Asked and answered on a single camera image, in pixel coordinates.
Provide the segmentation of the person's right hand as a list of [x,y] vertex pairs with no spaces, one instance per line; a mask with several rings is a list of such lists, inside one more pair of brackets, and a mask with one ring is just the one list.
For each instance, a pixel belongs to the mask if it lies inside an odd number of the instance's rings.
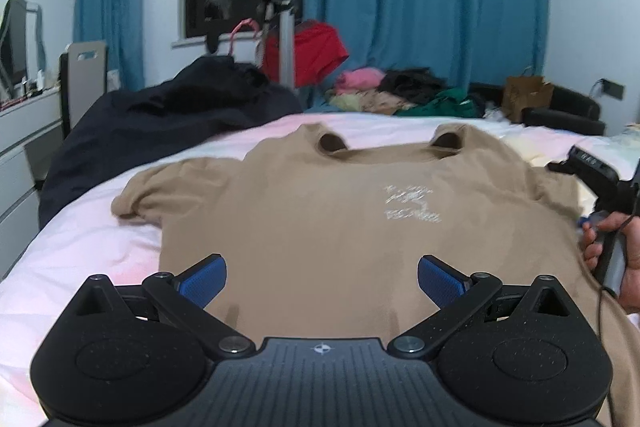
[[617,229],[622,231],[626,239],[627,265],[618,303],[627,314],[635,314],[640,308],[640,222],[638,217],[632,217],[624,225],[628,219],[629,217],[623,213],[612,212],[597,225],[585,222],[582,225],[580,247],[582,247],[582,257],[588,269],[593,271],[602,255],[602,246],[596,243],[598,233]]

